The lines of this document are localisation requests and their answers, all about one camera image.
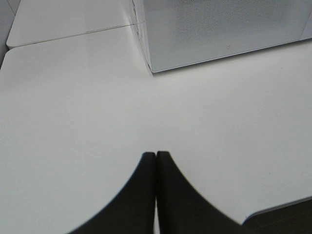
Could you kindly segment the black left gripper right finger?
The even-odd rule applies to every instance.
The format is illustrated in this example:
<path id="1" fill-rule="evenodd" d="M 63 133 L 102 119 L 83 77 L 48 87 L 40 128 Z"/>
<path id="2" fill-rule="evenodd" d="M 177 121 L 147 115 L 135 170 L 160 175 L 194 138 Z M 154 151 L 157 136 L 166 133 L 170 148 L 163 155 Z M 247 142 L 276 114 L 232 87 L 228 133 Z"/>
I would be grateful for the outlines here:
<path id="1" fill-rule="evenodd" d="M 213 207 L 187 181 L 169 152 L 156 155 L 156 198 L 162 234 L 242 234 L 243 228 Z"/>

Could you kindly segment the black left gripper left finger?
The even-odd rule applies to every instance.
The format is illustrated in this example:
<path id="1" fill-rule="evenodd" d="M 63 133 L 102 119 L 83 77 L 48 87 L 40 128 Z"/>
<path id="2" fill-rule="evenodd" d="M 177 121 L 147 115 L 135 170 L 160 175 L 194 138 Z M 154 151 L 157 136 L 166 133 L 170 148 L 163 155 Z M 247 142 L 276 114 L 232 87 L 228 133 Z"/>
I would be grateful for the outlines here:
<path id="1" fill-rule="evenodd" d="M 120 192 L 72 234 L 152 234 L 156 202 L 156 155 L 145 152 Z"/>

